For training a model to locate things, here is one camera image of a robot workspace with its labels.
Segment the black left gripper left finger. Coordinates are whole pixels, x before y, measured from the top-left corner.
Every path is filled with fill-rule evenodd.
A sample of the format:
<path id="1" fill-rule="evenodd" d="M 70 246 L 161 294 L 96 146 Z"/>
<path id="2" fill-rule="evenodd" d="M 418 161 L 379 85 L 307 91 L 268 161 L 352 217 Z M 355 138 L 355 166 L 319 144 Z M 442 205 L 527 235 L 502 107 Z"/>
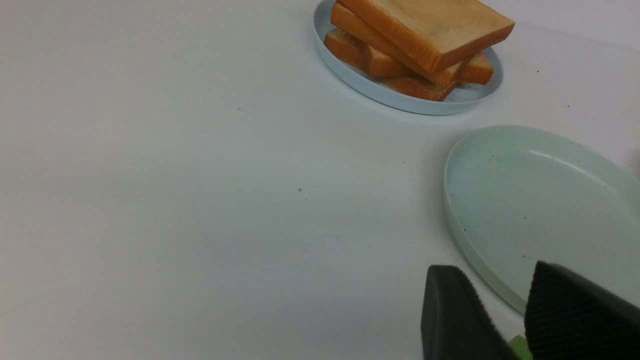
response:
<path id="1" fill-rule="evenodd" d="M 421 315 L 425 360 L 516 360 L 475 287 L 453 265 L 428 268 Z"/>

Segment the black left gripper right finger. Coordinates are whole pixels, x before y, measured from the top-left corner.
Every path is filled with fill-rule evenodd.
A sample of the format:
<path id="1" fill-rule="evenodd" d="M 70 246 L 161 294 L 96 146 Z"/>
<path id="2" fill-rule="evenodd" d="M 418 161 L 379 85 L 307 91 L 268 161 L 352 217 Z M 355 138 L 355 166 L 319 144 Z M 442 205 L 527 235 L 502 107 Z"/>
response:
<path id="1" fill-rule="evenodd" d="M 637 306 L 562 265 L 535 264 L 525 307 L 535 360 L 637 360 Z"/>

